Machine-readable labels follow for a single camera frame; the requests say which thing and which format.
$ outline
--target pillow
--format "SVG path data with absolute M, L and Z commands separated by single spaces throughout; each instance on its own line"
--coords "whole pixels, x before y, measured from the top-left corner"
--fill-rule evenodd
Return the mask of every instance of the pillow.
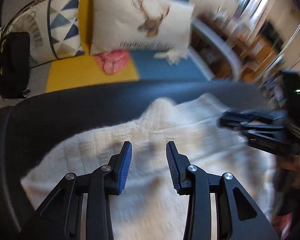
M 91 54 L 112 49 L 187 50 L 194 7 L 181 0 L 93 0 Z
M 84 54 L 78 28 L 78 7 L 79 0 L 45 0 L 12 22 L 7 33 L 30 34 L 30 66 Z

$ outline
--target pink cloth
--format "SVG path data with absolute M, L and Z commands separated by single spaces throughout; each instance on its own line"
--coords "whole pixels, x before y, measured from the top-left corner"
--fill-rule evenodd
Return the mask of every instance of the pink cloth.
M 106 74 L 115 74 L 122 70 L 130 59 L 130 54 L 126 50 L 111 50 L 94 55 L 99 67 Z

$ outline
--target curtain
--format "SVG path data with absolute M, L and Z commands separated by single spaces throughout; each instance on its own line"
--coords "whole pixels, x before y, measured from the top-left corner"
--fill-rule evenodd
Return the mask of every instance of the curtain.
M 250 0 L 240 16 L 240 20 L 248 22 L 251 34 L 248 42 L 252 42 L 264 24 L 275 0 Z

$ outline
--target metal screw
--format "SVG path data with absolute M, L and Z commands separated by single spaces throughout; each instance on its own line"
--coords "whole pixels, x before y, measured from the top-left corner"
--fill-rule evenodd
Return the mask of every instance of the metal screw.
M 103 165 L 103 166 L 101 167 L 101 169 L 102 169 L 103 171 L 109 171 L 109 170 L 111 170 L 111 166 L 109 166 L 109 165 Z
M 233 179 L 233 175 L 231 173 L 226 173 L 224 176 L 226 179 Z
M 66 175 L 66 179 L 67 179 L 67 180 L 74 179 L 74 174 L 73 174 L 73 173 L 68 173 L 68 174 Z
M 196 171 L 197 169 L 198 169 L 197 166 L 194 166 L 194 165 L 188 166 L 189 171 Z

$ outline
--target deer illustration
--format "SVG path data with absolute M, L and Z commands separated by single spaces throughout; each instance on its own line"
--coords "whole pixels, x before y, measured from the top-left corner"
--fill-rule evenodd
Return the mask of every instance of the deer illustration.
M 137 8 L 145 17 L 145 22 L 138 27 L 138 32 L 146 32 L 146 37 L 154 37 L 159 33 L 159 26 L 162 24 L 163 19 L 168 15 L 170 7 L 161 6 L 164 13 L 161 13 L 159 17 L 150 17 L 143 7 L 144 0 L 132 0 L 131 4 Z

